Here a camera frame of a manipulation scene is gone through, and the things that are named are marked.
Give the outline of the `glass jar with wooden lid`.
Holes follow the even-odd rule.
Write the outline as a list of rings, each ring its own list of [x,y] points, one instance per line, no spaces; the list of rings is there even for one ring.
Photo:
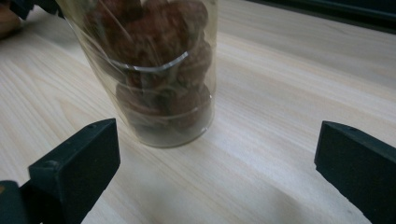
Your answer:
[[[214,117],[218,0],[56,0],[138,141],[177,147]]]

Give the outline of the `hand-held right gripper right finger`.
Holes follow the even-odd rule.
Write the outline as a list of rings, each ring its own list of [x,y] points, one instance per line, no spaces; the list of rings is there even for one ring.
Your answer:
[[[356,128],[321,124],[316,170],[373,224],[396,224],[396,148]]]

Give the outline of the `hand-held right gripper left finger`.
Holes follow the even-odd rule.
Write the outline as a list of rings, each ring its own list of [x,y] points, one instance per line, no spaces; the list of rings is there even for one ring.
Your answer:
[[[120,167],[117,123],[89,124],[28,167],[22,186],[33,224],[81,224]]]

